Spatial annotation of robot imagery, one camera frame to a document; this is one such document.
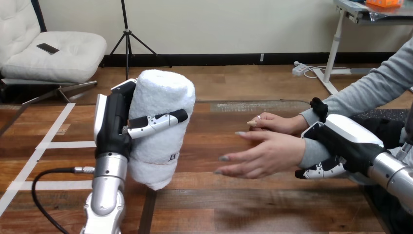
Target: white wall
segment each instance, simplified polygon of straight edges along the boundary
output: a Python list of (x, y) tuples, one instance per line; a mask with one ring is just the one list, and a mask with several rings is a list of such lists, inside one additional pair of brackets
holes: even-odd
[[(39, 0), (48, 31), (102, 35), (107, 54), (124, 29), (120, 0)], [(125, 0), (129, 28), (159, 54), (329, 52), (333, 0)], [(345, 21), (342, 52), (393, 52), (411, 26)], [(124, 41), (115, 53), (123, 54)], [(150, 53), (132, 39), (134, 54)]]

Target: tripod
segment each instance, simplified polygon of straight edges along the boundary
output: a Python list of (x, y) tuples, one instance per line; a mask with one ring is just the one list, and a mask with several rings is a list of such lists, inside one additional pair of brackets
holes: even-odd
[(122, 3), (122, 12), (123, 12), (123, 21), (125, 23), (125, 30), (123, 31), (123, 35), (122, 37), (119, 39), (119, 41), (117, 42), (116, 46), (114, 47), (114, 49), (112, 50), (112, 52), (109, 54), (109, 56), (112, 56), (113, 53), (115, 52), (115, 50), (117, 49), (117, 47), (119, 46), (120, 42), (123, 40), (123, 38), (126, 38), (126, 80), (128, 80), (128, 72), (129, 72), (129, 58), (134, 57), (134, 54), (132, 53), (132, 47), (131, 47), (131, 38), (130, 36), (132, 36), (133, 38), (135, 38), (138, 42), (140, 42), (143, 46), (145, 46), (149, 51), (151, 51), (154, 55), (158, 56), (158, 54), (153, 51), (152, 49), (149, 48), (149, 46), (147, 46), (145, 43), (143, 43), (143, 41), (141, 41), (137, 36), (135, 36), (131, 30), (129, 30), (128, 28), (128, 20), (126, 19), (126, 10), (125, 10), (125, 1), (121, 0)]

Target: robotic arm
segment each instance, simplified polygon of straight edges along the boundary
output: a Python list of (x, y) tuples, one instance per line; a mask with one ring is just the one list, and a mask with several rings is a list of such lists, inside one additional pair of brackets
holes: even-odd
[(315, 123), (302, 137), (318, 140), (333, 157), (296, 171), (296, 177), (321, 179), (359, 174), (397, 197), (402, 207), (413, 215), (413, 169), (402, 162), (412, 147), (412, 123), (413, 106), (405, 127), (409, 139), (395, 157), (379, 138), (358, 123), (344, 116), (329, 115), (325, 123)]
[(136, 79), (129, 79), (112, 88), (112, 94), (97, 97), (94, 140), (96, 166), (93, 191), (86, 199), (86, 225), (81, 234), (120, 234), (125, 215), (126, 172), (131, 140), (155, 134), (187, 120), (185, 110), (128, 121)]

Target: orange object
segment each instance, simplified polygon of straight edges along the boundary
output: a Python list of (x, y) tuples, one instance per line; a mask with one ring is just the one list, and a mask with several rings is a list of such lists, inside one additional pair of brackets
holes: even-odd
[(381, 7), (400, 7), (403, 5), (404, 0), (366, 0), (366, 3)]

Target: rolled towel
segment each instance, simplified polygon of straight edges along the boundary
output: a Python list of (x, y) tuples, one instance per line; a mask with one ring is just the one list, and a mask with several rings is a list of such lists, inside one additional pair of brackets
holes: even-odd
[(137, 79), (129, 119), (184, 109), (188, 119), (166, 130), (132, 141), (129, 172), (132, 178), (153, 190), (167, 186), (178, 163), (195, 103), (195, 87), (173, 72), (146, 70)]

